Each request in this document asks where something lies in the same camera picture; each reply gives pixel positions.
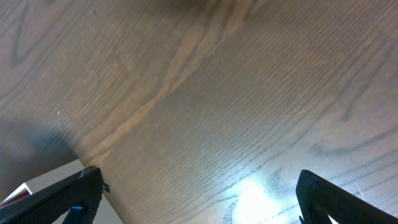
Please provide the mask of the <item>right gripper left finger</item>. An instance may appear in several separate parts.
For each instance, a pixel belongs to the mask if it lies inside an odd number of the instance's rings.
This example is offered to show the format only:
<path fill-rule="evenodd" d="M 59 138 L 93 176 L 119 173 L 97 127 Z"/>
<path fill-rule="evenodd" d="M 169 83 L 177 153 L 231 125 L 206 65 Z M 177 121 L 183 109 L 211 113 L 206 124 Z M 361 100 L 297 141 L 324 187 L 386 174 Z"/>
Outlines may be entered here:
<path fill-rule="evenodd" d="M 64 223 L 92 224 L 104 191 L 101 169 L 90 166 L 1 208 L 1 223 L 53 223 L 66 214 Z"/>

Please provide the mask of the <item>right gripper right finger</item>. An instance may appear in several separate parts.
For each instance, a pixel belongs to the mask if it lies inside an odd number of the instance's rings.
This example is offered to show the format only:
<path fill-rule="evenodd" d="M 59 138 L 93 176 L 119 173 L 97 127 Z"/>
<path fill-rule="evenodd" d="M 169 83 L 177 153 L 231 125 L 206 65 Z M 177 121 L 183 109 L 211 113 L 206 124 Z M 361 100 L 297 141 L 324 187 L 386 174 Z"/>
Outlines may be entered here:
<path fill-rule="evenodd" d="M 304 224 L 397 224 L 397 218 L 364 202 L 309 170 L 300 172 L 296 196 Z"/>

